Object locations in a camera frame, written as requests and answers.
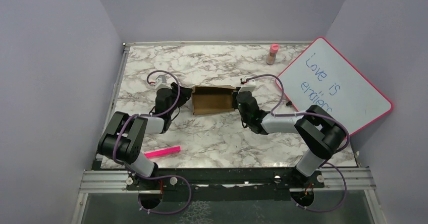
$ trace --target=screw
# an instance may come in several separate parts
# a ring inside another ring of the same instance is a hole
[[[126,179],[125,182],[126,182],[127,185],[132,185],[134,183],[134,180],[131,177],[129,177],[129,178]]]
[[[281,182],[281,176],[279,176],[279,175],[275,175],[274,179],[275,179],[274,182],[277,184],[279,184]]]
[[[318,182],[320,182],[320,183],[324,183],[324,176],[322,176],[322,175],[318,175],[318,176],[316,177],[316,180],[318,180]]]
[[[178,182],[177,178],[175,178],[175,177],[170,178],[170,184],[171,185],[175,185],[177,182]]]

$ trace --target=pink bottle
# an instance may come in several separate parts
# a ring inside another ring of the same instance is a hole
[[[280,46],[278,44],[272,44],[271,48],[269,49],[269,54],[266,57],[266,63],[269,65],[274,64],[275,58],[277,57],[278,49],[280,49]]]

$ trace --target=glass panel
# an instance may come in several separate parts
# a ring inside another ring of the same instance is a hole
[[[311,208],[327,209],[336,205],[341,191],[318,191]],[[171,211],[182,203],[161,203],[156,209]],[[93,223],[374,223],[364,191],[349,191],[345,204],[329,213],[312,213],[296,207],[292,201],[192,202],[175,215],[139,211],[136,194],[90,194],[83,217]]]

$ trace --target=bottle cap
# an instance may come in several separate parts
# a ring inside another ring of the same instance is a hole
[[[271,48],[269,49],[269,51],[270,51],[271,53],[277,53],[277,52],[278,52],[278,49],[280,49],[280,46],[279,46],[278,44],[272,44],[272,45],[271,45]]]

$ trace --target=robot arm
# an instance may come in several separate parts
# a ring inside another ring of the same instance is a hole
[[[157,91],[153,115],[158,115],[174,104],[178,94],[178,86],[176,83],[172,83],[171,86],[167,85],[165,76],[159,76],[156,78],[155,88]],[[192,89],[180,87],[177,104],[171,111],[158,117],[141,115],[132,119],[119,141],[116,159],[143,176],[153,177],[157,170],[157,164],[140,152],[144,135],[165,133],[171,125],[171,116],[174,110],[184,105],[190,99],[191,93]],[[119,111],[113,114],[98,143],[99,154],[113,159],[113,149],[118,134],[129,117],[128,114]]]
[[[248,127],[256,134],[267,135],[282,132],[297,133],[302,136],[309,147],[295,167],[297,178],[302,182],[306,182],[323,162],[333,156],[346,136],[339,126],[322,118],[314,116],[274,117],[270,112],[260,110],[251,90],[239,91],[236,101],[244,128]],[[317,105],[312,105],[306,112],[331,118],[325,110]]]

